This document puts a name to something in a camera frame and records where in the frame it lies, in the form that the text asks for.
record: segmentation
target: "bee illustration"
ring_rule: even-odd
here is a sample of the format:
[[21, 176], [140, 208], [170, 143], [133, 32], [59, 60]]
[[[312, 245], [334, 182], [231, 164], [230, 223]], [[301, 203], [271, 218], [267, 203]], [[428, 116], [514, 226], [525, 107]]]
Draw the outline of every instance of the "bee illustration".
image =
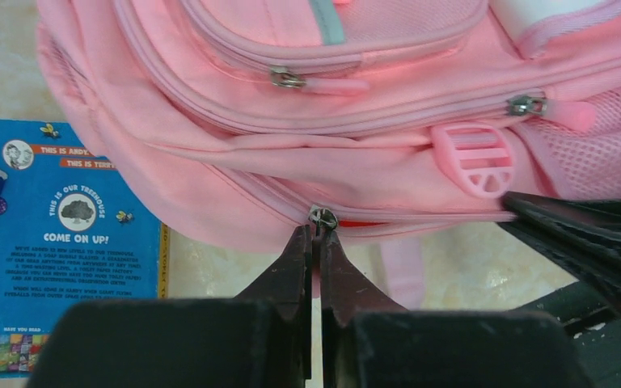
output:
[[61, 134], [58, 133], [56, 129], [53, 129], [53, 125], [46, 124], [45, 127], [40, 127], [41, 132], [44, 134], [44, 137], [50, 137], [52, 139], [58, 139], [61, 137]]
[[118, 219], [118, 222], [122, 225], [129, 224], [130, 222], [134, 221], [134, 215], [132, 215], [131, 213], [125, 213], [122, 210], [119, 211], [118, 214], [116, 214], [116, 218]]

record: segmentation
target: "pink strap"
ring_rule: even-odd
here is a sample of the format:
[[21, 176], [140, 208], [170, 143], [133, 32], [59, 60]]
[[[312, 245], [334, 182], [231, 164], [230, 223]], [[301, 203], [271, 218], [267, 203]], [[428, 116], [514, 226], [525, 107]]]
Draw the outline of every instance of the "pink strap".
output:
[[401, 306], [420, 309], [425, 299], [425, 266], [422, 240], [405, 238], [379, 244], [387, 279], [387, 292]]

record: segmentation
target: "pink backpack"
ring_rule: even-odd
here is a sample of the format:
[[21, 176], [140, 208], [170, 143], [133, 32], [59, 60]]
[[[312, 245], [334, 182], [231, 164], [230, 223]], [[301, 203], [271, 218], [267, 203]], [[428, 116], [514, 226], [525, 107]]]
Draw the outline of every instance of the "pink backpack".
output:
[[621, 198], [621, 0], [39, 0], [40, 67], [146, 206], [206, 243], [280, 251], [311, 209], [419, 246], [508, 221], [507, 191]]

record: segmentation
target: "treehouse illustration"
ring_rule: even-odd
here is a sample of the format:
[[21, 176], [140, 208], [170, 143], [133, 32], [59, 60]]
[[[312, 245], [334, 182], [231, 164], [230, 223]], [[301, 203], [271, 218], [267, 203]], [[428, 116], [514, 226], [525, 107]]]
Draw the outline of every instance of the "treehouse illustration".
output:
[[74, 219], [74, 224], [80, 223], [80, 220], [89, 222], [94, 217], [94, 209], [84, 200], [74, 200], [63, 207], [61, 217]]

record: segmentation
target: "pink plastic buckle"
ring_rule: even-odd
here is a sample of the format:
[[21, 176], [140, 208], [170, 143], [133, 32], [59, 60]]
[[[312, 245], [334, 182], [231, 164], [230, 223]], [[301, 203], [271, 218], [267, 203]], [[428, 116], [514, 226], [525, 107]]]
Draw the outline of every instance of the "pink plastic buckle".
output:
[[493, 199], [510, 189], [515, 155], [501, 131], [490, 125], [438, 125], [431, 131], [437, 165], [466, 193]]

